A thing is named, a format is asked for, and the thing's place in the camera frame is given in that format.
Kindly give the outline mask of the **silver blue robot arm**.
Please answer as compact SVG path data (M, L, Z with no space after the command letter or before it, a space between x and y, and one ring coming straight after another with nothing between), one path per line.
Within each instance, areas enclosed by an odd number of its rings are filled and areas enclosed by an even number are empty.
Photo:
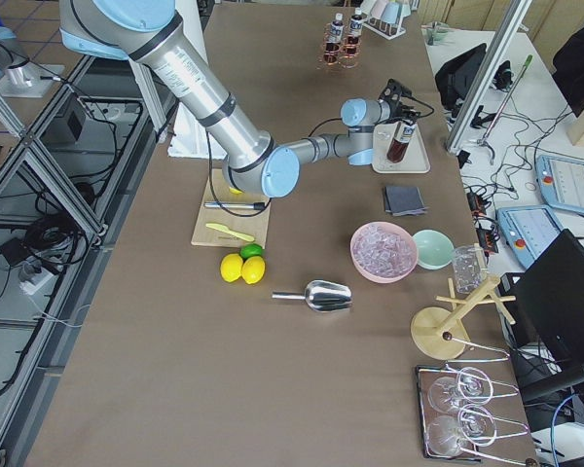
M185 36L174 2L62 1L59 14L67 49L149 67L225 150L224 179L245 193L285 197L297 185L305 163L345 158L351 165L368 164L377 125L411 123L420 117L403 102L411 91L389 80L378 99L354 98L343 104L347 133L278 145L251 123Z

